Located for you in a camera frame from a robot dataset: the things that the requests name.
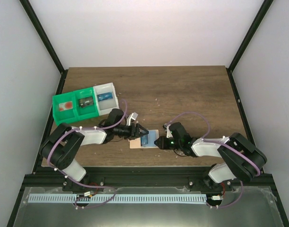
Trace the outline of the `blue vip card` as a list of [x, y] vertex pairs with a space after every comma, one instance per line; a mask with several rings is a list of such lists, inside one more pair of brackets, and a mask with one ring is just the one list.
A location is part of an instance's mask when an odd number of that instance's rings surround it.
[[145, 147], [149, 143], [148, 135], [140, 138], [141, 147]]

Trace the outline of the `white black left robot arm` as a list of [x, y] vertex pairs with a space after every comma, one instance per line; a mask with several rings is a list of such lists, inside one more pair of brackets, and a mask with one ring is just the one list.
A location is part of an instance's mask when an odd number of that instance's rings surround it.
[[107, 144], [115, 136], [125, 140], [135, 140], [149, 134], [139, 123], [134, 123], [137, 113], [126, 117], [126, 113], [114, 108], [108, 117], [92, 128], [72, 127], [61, 123], [41, 144], [39, 154], [47, 159], [57, 171], [73, 179], [73, 185], [79, 191], [85, 191], [90, 179], [85, 176], [86, 170], [75, 160], [81, 146]]

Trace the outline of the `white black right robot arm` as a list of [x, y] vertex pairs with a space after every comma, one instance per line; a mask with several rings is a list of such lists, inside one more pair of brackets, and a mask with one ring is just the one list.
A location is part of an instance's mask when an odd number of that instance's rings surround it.
[[219, 139], [191, 137], [184, 126], [175, 122], [165, 126], [166, 136], [160, 136], [154, 144], [163, 150], [181, 151], [187, 157], [221, 157], [222, 164], [214, 164], [204, 174], [204, 187], [215, 190], [227, 180], [238, 179], [248, 183], [261, 174], [267, 157], [240, 133]]

